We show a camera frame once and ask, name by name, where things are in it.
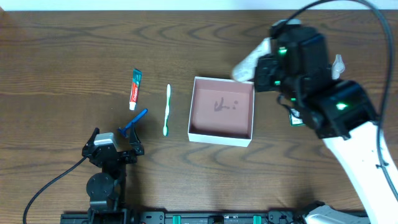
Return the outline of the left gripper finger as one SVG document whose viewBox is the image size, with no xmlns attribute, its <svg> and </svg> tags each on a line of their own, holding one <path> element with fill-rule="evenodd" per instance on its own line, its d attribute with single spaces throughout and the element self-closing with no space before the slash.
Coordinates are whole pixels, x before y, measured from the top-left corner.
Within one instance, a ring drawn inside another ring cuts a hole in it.
<svg viewBox="0 0 398 224">
<path fill-rule="evenodd" d="M 86 145 L 87 146 L 92 146 L 94 144 L 95 141 L 95 137 L 100 133 L 100 129 L 99 128 L 95 128 L 91 137 L 89 138 L 89 140 L 87 141 Z"/>
<path fill-rule="evenodd" d="M 132 126 L 130 128 L 130 135 L 129 135 L 129 145 L 133 150 L 141 150 L 142 149 L 142 143 L 139 140 L 135 126 Z"/>
</svg>

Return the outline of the green white toothbrush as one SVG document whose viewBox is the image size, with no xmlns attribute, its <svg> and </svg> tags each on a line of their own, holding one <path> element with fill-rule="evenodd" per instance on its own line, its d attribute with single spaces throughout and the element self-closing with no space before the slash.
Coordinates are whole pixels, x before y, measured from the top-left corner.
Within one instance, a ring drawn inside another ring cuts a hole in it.
<svg viewBox="0 0 398 224">
<path fill-rule="evenodd" d="M 166 136 L 168 135 L 168 118 L 169 118 L 169 113 L 170 113 L 170 97 L 171 97 L 171 85 L 167 85 L 167 91 L 166 91 L 166 106 L 165 106 L 165 116 L 164 116 L 164 127 L 163 127 L 163 135 Z"/>
</svg>

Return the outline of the blue pump bottle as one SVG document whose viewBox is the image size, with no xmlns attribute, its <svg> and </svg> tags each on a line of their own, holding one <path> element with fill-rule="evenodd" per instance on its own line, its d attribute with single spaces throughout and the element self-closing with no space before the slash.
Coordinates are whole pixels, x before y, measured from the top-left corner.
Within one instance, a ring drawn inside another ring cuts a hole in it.
<svg viewBox="0 0 398 224">
<path fill-rule="evenodd" d="M 336 54 L 335 61 L 331 66 L 331 78 L 333 80 L 339 79 L 340 75 L 345 71 L 345 64 L 343 62 L 342 56 Z"/>
</svg>

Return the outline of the white cream tube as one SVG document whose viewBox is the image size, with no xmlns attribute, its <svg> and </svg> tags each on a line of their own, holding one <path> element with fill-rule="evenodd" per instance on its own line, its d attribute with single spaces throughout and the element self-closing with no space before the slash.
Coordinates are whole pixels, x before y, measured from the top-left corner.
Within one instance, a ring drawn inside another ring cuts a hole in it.
<svg viewBox="0 0 398 224">
<path fill-rule="evenodd" d="M 244 60 L 239 62 L 231 72 L 231 78 L 237 82 L 247 82 L 254 78 L 257 61 L 271 52 L 271 38 L 265 38 Z"/>
</svg>

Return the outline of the green white packet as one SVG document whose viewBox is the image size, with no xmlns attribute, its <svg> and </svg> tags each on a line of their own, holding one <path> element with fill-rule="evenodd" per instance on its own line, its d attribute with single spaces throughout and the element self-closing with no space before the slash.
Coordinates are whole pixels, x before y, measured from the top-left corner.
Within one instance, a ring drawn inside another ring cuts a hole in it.
<svg viewBox="0 0 398 224">
<path fill-rule="evenodd" d="M 291 126 L 304 126 L 304 122 L 302 121 L 302 119 L 300 118 L 300 113 L 291 108 L 290 112 L 289 112 L 289 119 L 290 119 L 290 125 Z"/>
</svg>

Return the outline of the red green toothpaste tube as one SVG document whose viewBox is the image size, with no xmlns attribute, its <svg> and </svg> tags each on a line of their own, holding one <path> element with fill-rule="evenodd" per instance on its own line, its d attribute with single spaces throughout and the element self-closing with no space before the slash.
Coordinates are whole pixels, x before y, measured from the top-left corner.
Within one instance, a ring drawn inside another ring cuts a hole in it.
<svg viewBox="0 0 398 224">
<path fill-rule="evenodd" d="M 129 99 L 129 109 L 134 111 L 137 105 L 137 97 L 139 92 L 139 86 L 141 84 L 142 72 L 138 69 L 132 71 L 132 85 L 131 85 L 131 95 Z"/>
</svg>

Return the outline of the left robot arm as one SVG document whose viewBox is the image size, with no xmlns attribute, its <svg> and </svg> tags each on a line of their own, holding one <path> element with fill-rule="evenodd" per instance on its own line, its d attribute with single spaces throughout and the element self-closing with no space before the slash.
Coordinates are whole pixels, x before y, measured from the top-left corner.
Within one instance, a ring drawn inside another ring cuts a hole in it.
<svg viewBox="0 0 398 224">
<path fill-rule="evenodd" d="M 144 155 L 144 146 L 137 137 L 135 127 L 129 128 L 130 150 L 118 151 L 113 133 L 100 133 L 95 128 L 82 149 L 82 156 L 99 167 L 101 172 L 93 175 L 86 184 L 90 197 L 88 218 L 85 223 L 139 223 L 139 215 L 125 203 L 126 166 L 135 164 L 137 157 Z"/>
</svg>

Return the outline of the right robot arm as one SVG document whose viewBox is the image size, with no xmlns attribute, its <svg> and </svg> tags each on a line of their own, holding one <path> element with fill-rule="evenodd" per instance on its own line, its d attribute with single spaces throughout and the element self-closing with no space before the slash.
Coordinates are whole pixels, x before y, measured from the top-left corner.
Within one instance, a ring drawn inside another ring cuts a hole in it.
<svg viewBox="0 0 398 224">
<path fill-rule="evenodd" d="M 274 48 L 259 58 L 257 91 L 277 91 L 314 130 L 348 175 L 371 223 L 397 222 L 397 167 L 376 113 L 359 83 L 343 80 L 340 55 L 329 61 L 325 37 L 300 25 L 271 29 Z"/>
</svg>

